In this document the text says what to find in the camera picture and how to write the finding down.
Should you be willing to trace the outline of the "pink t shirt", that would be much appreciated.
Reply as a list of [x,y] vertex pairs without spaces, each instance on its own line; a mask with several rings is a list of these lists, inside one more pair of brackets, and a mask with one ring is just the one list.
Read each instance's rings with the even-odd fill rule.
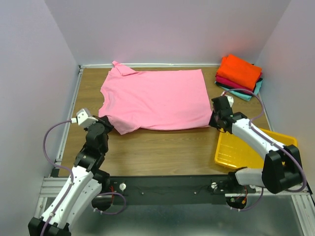
[[185,130],[207,127],[211,105],[201,69],[135,71],[113,61],[100,92],[99,117],[121,134],[139,128]]

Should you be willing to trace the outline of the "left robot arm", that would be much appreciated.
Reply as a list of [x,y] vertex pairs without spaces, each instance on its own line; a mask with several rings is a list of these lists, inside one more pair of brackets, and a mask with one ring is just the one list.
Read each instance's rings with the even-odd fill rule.
[[109,189],[109,174],[101,171],[108,151],[108,133],[113,125],[108,117],[99,118],[80,112],[68,120],[86,130],[86,142],[77,154],[69,177],[52,204],[39,218],[28,224],[31,236],[69,236],[73,224],[97,194]]

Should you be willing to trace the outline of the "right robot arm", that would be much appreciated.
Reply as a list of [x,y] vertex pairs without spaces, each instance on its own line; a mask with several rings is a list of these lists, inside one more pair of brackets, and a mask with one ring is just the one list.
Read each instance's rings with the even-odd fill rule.
[[266,188],[273,194],[282,191],[300,192],[305,189],[307,179],[298,147],[285,145],[271,138],[243,113],[233,112],[228,96],[221,95],[211,102],[213,112],[209,125],[240,138],[264,161],[262,169],[242,167],[230,172],[226,181],[229,191],[239,192],[246,185]]

